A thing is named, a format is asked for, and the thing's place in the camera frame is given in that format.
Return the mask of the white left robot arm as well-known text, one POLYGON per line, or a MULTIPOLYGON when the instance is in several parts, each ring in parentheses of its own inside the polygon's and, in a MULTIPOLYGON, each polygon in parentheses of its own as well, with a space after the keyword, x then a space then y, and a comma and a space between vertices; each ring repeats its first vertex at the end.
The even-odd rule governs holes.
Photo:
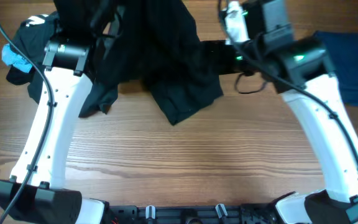
POLYGON ((7 180, 0 207, 29 223, 103 223, 109 204, 65 188, 65 169, 80 110, 93 82, 88 71, 94 43, 52 39, 45 46, 42 94, 24 150, 7 180))

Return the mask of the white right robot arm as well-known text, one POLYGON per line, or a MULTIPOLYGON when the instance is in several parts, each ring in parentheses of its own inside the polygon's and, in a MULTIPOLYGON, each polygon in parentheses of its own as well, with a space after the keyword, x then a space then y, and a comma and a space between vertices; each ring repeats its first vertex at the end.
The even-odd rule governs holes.
POLYGON ((296 192, 272 205, 278 223, 358 222, 358 137, 325 46, 295 40, 283 1, 218 2, 219 23, 244 61, 290 107, 318 159, 324 188, 296 192))

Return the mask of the black t-shirt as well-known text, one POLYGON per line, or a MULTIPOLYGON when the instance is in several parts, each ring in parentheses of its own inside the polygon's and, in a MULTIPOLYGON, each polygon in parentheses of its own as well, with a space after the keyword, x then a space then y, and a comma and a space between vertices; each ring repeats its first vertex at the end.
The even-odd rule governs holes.
POLYGON ((223 95, 221 75, 237 69, 223 40, 199 39, 181 1, 56 1, 66 34, 96 41, 94 85, 80 116, 108 112, 120 83, 140 80, 171 124, 223 95))

